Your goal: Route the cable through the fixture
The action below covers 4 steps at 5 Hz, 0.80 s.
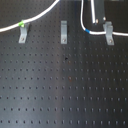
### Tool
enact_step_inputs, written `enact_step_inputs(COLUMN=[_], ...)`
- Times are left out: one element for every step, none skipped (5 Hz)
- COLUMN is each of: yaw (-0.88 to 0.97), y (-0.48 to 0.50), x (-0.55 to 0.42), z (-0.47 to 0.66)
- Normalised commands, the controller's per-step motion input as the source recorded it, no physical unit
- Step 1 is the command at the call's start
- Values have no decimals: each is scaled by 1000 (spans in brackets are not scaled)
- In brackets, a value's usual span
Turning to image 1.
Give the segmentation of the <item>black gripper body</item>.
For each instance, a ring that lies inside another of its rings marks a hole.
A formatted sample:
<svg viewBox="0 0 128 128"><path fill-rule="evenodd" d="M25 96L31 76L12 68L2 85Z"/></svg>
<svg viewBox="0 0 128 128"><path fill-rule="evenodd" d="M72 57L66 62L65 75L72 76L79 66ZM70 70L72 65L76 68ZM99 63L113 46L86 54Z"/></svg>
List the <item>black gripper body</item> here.
<svg viewBox="0 0 128 128"><path fill-rule="evenodd" d="M92 23L93 24L104 23L106 20L104 0L90 0L90 2L91 2Z"/></svg>

